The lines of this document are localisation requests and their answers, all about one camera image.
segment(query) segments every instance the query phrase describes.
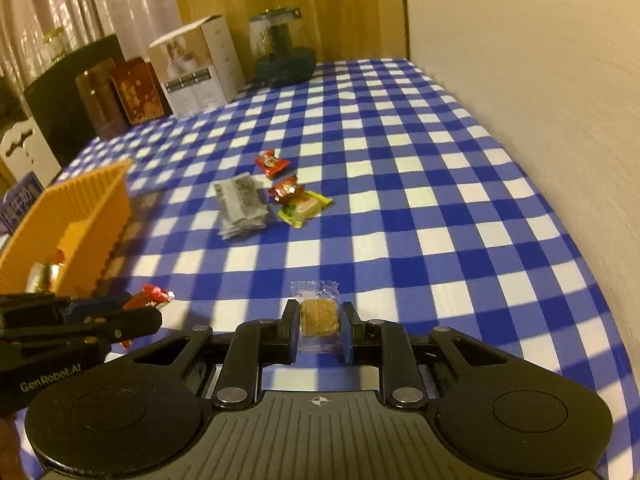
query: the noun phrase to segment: table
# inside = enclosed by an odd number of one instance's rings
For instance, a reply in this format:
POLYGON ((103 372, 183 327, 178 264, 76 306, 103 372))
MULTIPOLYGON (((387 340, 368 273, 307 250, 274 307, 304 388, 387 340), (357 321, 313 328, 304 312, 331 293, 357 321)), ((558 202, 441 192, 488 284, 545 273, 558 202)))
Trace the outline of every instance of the table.
MULTIPOLYGON (((91 142, 60 180, 130 157, 133 216, 100 286, 151 282, 177 298, 159 335, 279 317, 290 283, 335 280, 363 319, 412 333, 445 324, 581 382, 615 424, 599 472, 640 468, 640 397, 606 301, 576 245, 500 143, 407 60, 319 65, 308 83, 249 90, 229 106, 91 142), (222 241, 212 183, 274 148, 334 199, 300 230, 222 241)), ((376 387, 375 370, 299 354, 264 386, 376 387)))

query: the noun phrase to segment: white curtain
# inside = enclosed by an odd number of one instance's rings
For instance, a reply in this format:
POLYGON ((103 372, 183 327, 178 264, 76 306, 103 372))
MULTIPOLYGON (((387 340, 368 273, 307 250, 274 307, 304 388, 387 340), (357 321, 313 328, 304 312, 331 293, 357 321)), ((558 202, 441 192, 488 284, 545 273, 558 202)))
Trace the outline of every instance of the white curtain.
POLYGON ((175 0, 0 0, 0 69, 21 94, 49 67, 43 36, 56 27, 72 49, 115 33, 129 59, 181 25, 175 0))
POLYGON ((182 25, 175 0, 95 0, 105 34, 116 33, 126 59, 146 57, 149 43, 182 25))

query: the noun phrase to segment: blue package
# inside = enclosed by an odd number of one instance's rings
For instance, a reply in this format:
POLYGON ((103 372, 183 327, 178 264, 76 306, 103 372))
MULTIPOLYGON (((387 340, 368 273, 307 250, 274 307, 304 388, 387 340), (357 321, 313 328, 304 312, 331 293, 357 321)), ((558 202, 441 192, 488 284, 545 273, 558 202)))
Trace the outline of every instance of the blue package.
POLYGON ((12 234, 35 204, 44 188, 33 171, 27 173, 17 184, 4 194, 0 205, 0 222, 12 234))

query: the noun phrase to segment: orange crate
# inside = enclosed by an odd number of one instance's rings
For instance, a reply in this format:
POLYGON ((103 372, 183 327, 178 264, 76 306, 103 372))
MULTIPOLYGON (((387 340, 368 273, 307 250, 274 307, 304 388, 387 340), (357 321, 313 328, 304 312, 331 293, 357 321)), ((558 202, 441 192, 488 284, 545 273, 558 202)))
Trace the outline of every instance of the orange crate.
POLYGON ((0 294, 24 292, 34 263, 63 250, 65 265, 53 292, 91 296, 131 216, 123 160, 47 188, 0 256, 0 294))

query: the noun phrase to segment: red snack package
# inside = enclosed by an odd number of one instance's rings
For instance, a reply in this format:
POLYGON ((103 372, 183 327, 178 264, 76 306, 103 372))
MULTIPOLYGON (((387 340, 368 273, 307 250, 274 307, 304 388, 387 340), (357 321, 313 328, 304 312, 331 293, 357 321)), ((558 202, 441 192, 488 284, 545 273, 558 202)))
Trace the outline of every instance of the red snack package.
POLYGON ((63 253, 60 249, 56 249, 56 253, 53 255, 51 259, 51 263, 54 265, 64 265, 66 261, 65 253, 63 253))
POLYGON ((299 195, 304 190, 305 186, 303 184, 298 184, 298 176, 291 175, 279 183, 274 184, 268 193, 275 203, 285 205, 289 200, 299 195))
POLYGON ((255 163, 264 171, 267 178, 275 177, 276 173, 284 170, 290 163, 284 158, 277 158, 274 150, 262 150, 255 163))
MULTIPOLYGON (((160 307, 169 303, 173 298, 175 298, 175 295, 170 290, 164 290, 159 286, 145 283, 145 285, 142 286, 142 290, 137 294, 133 294, 131 299, 124 304, 122 309, 130 310, 132 308, 141 308, 143 306, 160 307)), ((133 345, 133 341, 131 339, 127 339, 121 341, 120 345, 122 348, 127 350, 131 345, 133 345)))

